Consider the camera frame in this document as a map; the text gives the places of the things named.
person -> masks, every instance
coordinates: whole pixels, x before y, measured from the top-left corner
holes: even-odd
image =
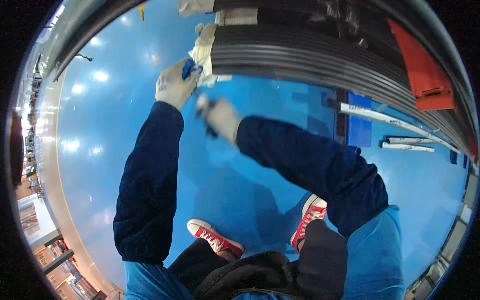
[[[299,259],[289,262],[279,252],[241,258],[242,245],[192,219],[187,227],[197,239],[163,266],[177,206],[180,110],[201,71],[185,59],[161,73],[156,102],[126,161],[113,220],[125,298],[402,299],[399,209],[388,205],[376,166],[293,124],[241,119],[224,100],[200,107],[208,126],[243,155],[312,192],[290,240]],[[327,204],[338,233],[325,224]]]

epoxy floor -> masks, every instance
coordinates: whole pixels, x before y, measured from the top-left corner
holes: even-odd
[[[37,131],[41,176],[60,230],[70,226],[64,236],[77,241],[73,247],[77,261],[90,270],[93,279],[87,279],[98,280],[98,286],[106,281],[125,287],[112,220],[124,163],[155,100],[155,82],[162,70],[187,56],[197,37],[195,26],[214,19],[213,15],[184,19],[176,9],[176,1],[149,1],[144,22],[138,9],[131,10],[82,49],[80,53],[93,57],[92,62],[75,58],[64,72],[64,82],[43,85],[43,132]],[[334,112],[319,105],[332,93],[326,88],[233,76],[232,81],[200,90],[228,98],[243,116],[255,113],[316,134],[333,134]],[[409,120],[391,109],[384,113]],[[182,114],[178,209],[165,265],[193,241],[186,229],[193,217],[244,244],[247,255],[278,250],[295,259],[288,242],[307,192],[243,157],[225,141],[207,138],[202,122],[195,119],[193,101]],[[440,145],[433,145],[435,153],[381,149],[378,144],[386,135],[412,136],[374,122],[372,146],[363,148],[362,155],[377,165],[390,204],[400,206],[405,280],[410,285],[448,235],[460,209],[467,170],[460,159],[458,165],[450,164],[449,150]],[[55,143],[58,162],[52,152]],[[53,154],[44,159],[46,152]],[[84,252],[77,251],[82,247]]]

hand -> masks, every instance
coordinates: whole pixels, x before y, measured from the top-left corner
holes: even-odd
[[[216,134],[227,138],[236,146],[237,130],[241,119],[230,103],[225,99],[216,103],[209,102],[202,94],[198,97],[197,109]]]
[[[197,86],[202,70],[191,59],[183,59],[166,69],[156,81],[155,99],[181,110]]]

blue cloth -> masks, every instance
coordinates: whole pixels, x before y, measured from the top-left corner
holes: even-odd
[[[163,267],[177,205],[182,131],[180,112],[156,102],[125,164],[113,231],[124,261],[127,299],[192,299]],[[237,144],[245,155],[327,201],[330,221],[348,237],[344,299],[402,299],[398,207],[387,208],[375,165],[332,140],[259,117],[242,120]],[[250,293],[236,299],[286,298]]]

